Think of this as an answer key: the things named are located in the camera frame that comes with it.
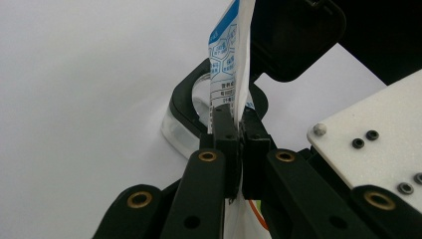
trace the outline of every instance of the white surface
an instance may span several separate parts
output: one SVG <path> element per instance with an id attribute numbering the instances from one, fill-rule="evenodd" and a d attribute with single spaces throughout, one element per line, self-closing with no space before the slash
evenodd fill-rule
<path id="1" fill-rule="evenodd" d="M 3 1 L 0 238 L 90 238 L 120 192 L 186 160 L 160 132 L 229 1 Z M 293 83 L 259 80 L 278 146 L 382 88 L 341 47 Z"/>
<path id="2" fill-rule="evenodd" d="M 327 133 L 317 136 L 310 129 L 308 138 L 349 187 L 372 184 L 396 193 L 422 212 L 422 187 L 413 176 L 422 172 L 422 71 L 335 114 L 321 123 Z M 376 130 L 379 139 L 366 139 Z M 365 146 L 355 149 L 354 138 Z M 397 191 L 401 182 L 410 183 L 414 192 Z"/>

